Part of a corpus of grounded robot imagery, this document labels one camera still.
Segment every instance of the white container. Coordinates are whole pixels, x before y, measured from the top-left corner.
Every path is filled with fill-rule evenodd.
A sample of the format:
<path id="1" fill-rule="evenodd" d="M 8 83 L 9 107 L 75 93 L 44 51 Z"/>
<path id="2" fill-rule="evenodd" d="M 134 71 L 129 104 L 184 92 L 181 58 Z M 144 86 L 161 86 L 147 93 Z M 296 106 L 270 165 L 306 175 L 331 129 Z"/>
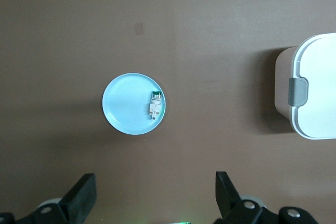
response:
<path id="1" fill-rule="evenodd" d="M 301 136 L 336 138 L 336 33 L 313 36 L 278 56 L 275 106 Z"/>

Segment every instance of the silver bolt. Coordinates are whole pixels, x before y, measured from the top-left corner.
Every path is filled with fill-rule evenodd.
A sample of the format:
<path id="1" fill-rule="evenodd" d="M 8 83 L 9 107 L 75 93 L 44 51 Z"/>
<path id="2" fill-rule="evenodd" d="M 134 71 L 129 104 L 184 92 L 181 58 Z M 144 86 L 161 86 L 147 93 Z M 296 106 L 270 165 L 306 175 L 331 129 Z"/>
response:
<path id="1" fill-rule="evenodd" d="M 299 218 L 301 215 L 299 212 L 297 212 L 296 210 L 294 209 L 288 209 L 287 210 L 287 213 L 289 216 L 293 217 L 293 218 Z"/>
<path id="2" fill-rule="evenodd" d="M 41 210 L 41 214 L 46 214 L 52 210 L 51 207 L 45 207 L 44 209 Z"/>
<path id="3" fill-rule="evenodd" d="M 251 201 L 244 202 L 244 206 L 248 209 L 254 209 L 256 207 Z"/>

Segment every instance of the white lid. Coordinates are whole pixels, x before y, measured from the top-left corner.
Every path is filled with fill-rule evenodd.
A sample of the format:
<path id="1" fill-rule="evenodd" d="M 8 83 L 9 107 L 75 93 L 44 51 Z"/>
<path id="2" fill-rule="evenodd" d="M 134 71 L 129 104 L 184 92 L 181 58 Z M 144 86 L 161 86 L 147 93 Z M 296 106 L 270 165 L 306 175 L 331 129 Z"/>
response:
<path id="1" fill-rule="evenodd" d="M 298 47 L 289 103 L 292 126 L 300 135 L 336 138 L 336 33 L 311 37 Z"/>

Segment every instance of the blue plate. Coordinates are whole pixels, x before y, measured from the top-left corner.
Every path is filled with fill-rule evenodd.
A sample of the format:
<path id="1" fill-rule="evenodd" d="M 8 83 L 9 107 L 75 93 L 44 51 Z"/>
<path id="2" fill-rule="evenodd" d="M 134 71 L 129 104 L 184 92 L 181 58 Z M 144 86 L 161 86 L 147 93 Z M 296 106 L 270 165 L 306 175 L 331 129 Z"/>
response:
<path id="1" fill-rule="evenodd" d="M 162 92 L 161 112 L 155 120 L 149 115 L 153 91 Z M 111 81 L 105 89 L 102 105 L 109 123 L 118 131 L 130 135 L 153 130 L 162 121 L 166 109 L 160 86 L 140 73 L 126 73 Z"/>

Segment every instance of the small white connector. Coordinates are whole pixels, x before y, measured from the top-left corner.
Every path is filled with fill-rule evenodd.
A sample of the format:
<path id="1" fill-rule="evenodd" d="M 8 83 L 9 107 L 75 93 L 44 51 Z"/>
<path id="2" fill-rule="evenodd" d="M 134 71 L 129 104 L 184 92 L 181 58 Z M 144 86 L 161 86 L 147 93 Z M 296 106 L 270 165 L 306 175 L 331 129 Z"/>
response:
<path id="1" fill-rule="evenodd" d="M 161 99 L 162 99 L 162 93 L 160 91 L 153 91 L 151 103 L 149 105 L 149 115 L 152 116 L 153 120 L 155 120 L 157 115 L 160 114 Z"/>

